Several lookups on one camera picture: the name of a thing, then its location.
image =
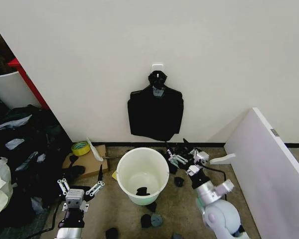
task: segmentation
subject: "cardboard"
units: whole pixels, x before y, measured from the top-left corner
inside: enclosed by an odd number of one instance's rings
[[[106,156],[105,145],[100,145],[95,148],[101,157]],[[71,164],[70,155],[72,155],[72,153],[70,153],[68,156],[66,156],[66,158],[63,162],[62,168],[68,168],[70,166],[70,164]],[[88,152],[87,154],[79,156],[79,158],[75,161],[73,166],[80,165],[80,166],[85,167],[85,173],[82,174],[80,177],[78,177],[78,179],[81,179],[81,178],[88,178],[88,177],[98,175],[101,164],[103,165],[102,166],[103,173],[108,172],[109,168],[108,168],[107,160],[104,159],[103,162],[96,160],[92,151],[90,150],[90,152]]]

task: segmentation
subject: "black clothing item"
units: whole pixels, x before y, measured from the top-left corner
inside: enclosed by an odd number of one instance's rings
[[[169,141],[180,130],[184,110],[182,94],[164,84],[156,88],[157,84],[150,82],[145,89],[132,92],[128,101],[131,134]]]

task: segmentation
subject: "floor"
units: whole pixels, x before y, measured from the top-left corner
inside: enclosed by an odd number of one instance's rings
[[[108,147],[107,155],[121,155],[131,147]],[[226,155],[223,148],[203,148],[210,155],[210,159]],[[290,149],[295,158],[299,161],[299,148]],[[185,239],[214,239],[213,232],[207,229],[202,221],[201,214],[195,205],[195,192],[191,188],[191,182],[183,170],[178,170],[176,175],[170,174],[166,188],[156,200],[156,213],[163,217],[163,225],[159,228],[142,229],[140,219],[144,214],[151,214],[144,206],[138,206],[130,201],[127,195],[120,189],[117,181],[111,175],[116,170],[118,159],[109,159],[110,171],[104,174],[103,181],[106,186],[98,195],[90,201],[89,211],[85,214],[85,227],[82,233],[84,239],[105,239],[105,231],[111,227],[119,230],[119,239],[170,239],[173,233],[181,234]],[[235,189],[228,194],[228,201],[239,211],[241,222],[249,237],[259,239],[254,220],[248,209],[243,193],[239,187],[234,171],[230,165],[213,165],[226,172]],[[207,171],[215,185],[223,182],[222,174]],[[174,185],[174,177],[185,179],[184,187],[178,188]],[[97,177],[77,180],[75,185],[92,186],[96,183]],[[46,227],[52,222],[52,208]],[[64,217],[64,212],[59,209],[56,217],[58,223]],[[57,228],[44,233],[41,239],[54,238]]]

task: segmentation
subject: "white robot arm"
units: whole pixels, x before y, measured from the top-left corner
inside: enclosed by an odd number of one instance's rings
[[[228,179],[214,186],[203,168],[208,162],[209,155],[198,149],[192,149],[191,159],[172,153],[168,148],[169,161],[178,168],[185,169],[192,181],[192,188],[197,193],[196,205],[201,211],[205,225],[214,231],[218,239],[248,239],[243,229],[237,209],[222,196],[231,192],[234,184]]]

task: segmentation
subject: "yellow tape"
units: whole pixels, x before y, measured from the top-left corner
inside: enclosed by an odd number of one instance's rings
[[[91,148],[87,141],[81,141],[72,145],[71,150],[74,155],[81,156],[90,152]]]

